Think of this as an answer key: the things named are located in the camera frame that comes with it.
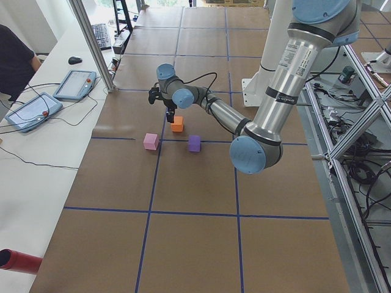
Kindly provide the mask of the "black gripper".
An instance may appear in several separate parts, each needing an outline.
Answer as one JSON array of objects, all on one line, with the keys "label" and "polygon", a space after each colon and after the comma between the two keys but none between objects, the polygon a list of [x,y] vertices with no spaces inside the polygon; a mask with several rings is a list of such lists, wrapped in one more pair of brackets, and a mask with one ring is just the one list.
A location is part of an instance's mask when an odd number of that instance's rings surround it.
[{"label": "black gripper", "polygon": [[175,110],[177,105],[171,99],[163,99],[164,105],[167,107],[166,118],[169,123],[172,122],[172,118],[175,117]]}]

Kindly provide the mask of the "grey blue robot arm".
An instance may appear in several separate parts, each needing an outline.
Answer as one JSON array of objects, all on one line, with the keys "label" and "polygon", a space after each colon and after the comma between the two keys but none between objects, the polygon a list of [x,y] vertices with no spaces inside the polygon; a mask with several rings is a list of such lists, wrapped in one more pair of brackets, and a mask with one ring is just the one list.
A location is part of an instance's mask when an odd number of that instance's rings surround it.
[{"label": "grey blue robot arm", "polygon": [[253,120],[227,105],[210,89],[185,84],[168,63],[156,70],[158,81],[148,93],[149,103],[161,100],[167,107],[170,123],[176,108],[185,109],[192,104],[204,108],[236,136],[230,145],[230,158],[243,173],[260,173],[277,164],[283,155],[280,132],[317,55],[324,48],[357,40],[361,2],[293,1],[291,11],[287,45],[271,81],[260,95],[260,106]]}]

